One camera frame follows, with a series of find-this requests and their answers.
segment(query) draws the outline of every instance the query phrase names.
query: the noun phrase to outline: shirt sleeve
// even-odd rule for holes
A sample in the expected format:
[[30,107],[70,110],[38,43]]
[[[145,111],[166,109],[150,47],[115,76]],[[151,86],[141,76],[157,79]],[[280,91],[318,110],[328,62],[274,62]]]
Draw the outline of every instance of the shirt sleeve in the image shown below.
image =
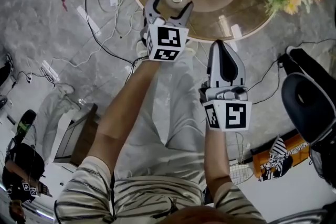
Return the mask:
[[55,201],[55,223],[111,223],[111,174],[96,157],[87,157]]
[[218,189],[214,199],[214,206],[228,215],[266,223],[260,212],[232,182],[225,183]]

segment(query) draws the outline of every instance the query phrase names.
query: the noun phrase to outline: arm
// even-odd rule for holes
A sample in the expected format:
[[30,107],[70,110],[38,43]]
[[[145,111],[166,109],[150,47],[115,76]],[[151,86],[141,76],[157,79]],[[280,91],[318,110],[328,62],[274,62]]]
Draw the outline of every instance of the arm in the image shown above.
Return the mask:
[[205,135],[205,179],[216,209],[235,217],[253,219],[254,223],[265,223],[260,212],[230,179],[226,134],[211,131],[208,125]]
[[96,138],[88,156],[104,161],[111,173],[159,66],[160,62],[141,63],[99,122]]
[[211,131],[206,124],[205,135],[205,179],[212,197],[220,186],[231,182],[230,166],[226,150],[226,134]]
[[5,165],[6,169],[10,172],[10,173],[15,173],[17,174],[19,177],[21,177],[25,182],[28,182],[28,175],[26,174],[26,172],[19,167],[18,165],[16,165],[11,159],[9,159],[6,162]]

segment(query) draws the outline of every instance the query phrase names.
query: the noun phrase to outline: striped shirt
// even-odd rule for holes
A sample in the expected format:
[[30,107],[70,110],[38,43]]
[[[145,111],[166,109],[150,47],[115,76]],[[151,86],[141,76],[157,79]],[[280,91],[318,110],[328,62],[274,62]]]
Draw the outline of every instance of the striped shirt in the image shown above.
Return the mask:
[[[115,183],[115,216],[110,212],[111,174],[98,158],[87,157],[55,202],[55,222],[153,224],[168,214],[200,206],[204,196],[198,185],[180,178],[141,176]],[[265,223],[258,210],[232,183],[222,185],[214,198],[218,210]]]

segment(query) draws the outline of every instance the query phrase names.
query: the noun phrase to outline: sticker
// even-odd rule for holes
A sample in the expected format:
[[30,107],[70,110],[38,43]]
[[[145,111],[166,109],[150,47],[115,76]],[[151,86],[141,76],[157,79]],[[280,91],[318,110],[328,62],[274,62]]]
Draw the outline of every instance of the sticker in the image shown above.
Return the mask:
[[25,190],[25,191],[29,191],[29,184],[28,183],[25,183],[25,182],[22,182],[22,186],[23,186],[23,189]]
[[181,47],[180,32],[178,29],[158,27],[157,40],[159,46]]
[[226,103],[225,126],[227,129],[246,128],[246,104]]
[[33,197],[37,197],[37,190],[36,188],[30,188],[30,195],[32,195]]
[[167,60],[167,61],[174,61],[176,56],[178,55],[178,51],[174,50],[161,50],[158,49],[154,56],[155,60]]
[[208,118],[209,127],[219,129],[218,118],[215,112],[214,105],[206,105],[204,108],[206,111],[206,116]]
[[152,41],[150,31],[148,31],[146,43],[147,43],[147,48],[148,48],[148,54],[151,55],[151,52],[153,49],[153,41]]

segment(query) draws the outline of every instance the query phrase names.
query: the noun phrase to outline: hair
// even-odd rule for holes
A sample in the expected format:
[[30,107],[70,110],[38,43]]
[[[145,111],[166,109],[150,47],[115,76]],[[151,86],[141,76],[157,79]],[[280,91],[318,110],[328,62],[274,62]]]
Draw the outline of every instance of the hair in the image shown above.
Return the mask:
[[17,223],[17,224],[24,224],[26,223],[25,218],[23,218],[22,216],[18,215],[17,213],[15,213],[12,210],[12,202],[9,203],[9,214],[11,216],[11,218]]

